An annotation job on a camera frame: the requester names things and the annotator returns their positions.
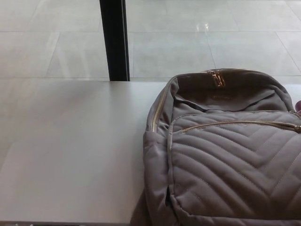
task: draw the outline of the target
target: metal frame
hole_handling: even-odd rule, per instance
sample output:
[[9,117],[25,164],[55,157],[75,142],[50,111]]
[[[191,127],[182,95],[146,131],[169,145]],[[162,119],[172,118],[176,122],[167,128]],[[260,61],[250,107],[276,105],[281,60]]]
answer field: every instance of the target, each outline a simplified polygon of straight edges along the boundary
[[126,0],[99,0],[110,81],[130,81]]

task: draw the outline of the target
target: tile floor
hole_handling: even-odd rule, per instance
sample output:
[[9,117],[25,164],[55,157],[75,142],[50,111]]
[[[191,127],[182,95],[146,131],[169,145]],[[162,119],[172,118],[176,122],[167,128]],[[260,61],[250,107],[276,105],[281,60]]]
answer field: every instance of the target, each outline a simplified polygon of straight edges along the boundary
[[[132,81],[222,67],[301,76],[299,0],[127,0],[127,24]],[[108,77],[98,0],[0,0],[0,79]]]

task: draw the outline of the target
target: front pocket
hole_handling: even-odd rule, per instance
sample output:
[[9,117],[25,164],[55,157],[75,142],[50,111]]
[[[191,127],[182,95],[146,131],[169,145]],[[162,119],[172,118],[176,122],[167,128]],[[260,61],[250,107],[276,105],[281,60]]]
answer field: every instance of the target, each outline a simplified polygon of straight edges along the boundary
[[201,217],[301,219],[295,179],[301,172],[301,120],[277,114],[283,120],[240,120],[251,115],[245,113],[175,131],[172,123],[169,189],[181,223],[197,225]]
[[219,126],[219,125],[229,125],[229,124],[256,124],[262,126],[273,126],[280,129],[286,129],[286,130],[295,131],[297,133],[301,133],[301,126],[299,125],[280,122],[280,121],[249,121],[249,120],[221,121],[221,122],[213,122],[213,123],[201,124],[196,126],[189,126],[187,128],[182,129],[182,133],[187,132],[191,129],[199,129],[208,126]]

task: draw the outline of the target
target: gray backpack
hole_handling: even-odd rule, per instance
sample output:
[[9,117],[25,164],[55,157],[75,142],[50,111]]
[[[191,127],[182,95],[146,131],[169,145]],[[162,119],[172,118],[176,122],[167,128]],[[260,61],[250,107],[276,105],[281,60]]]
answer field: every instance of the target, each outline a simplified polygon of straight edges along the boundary
[[177,75],[150,109],[132,226],[301,226],[301,118],[271,76]]

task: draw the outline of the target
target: white table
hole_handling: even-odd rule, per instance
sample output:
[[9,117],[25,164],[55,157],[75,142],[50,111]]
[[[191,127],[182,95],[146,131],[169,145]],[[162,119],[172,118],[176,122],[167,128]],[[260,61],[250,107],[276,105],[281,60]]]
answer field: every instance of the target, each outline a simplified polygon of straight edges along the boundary
[[[5,82],[0,222],[127,225],[143,189],[146,117],[165,82]],[[287,87],[301,99],[301,86]]]

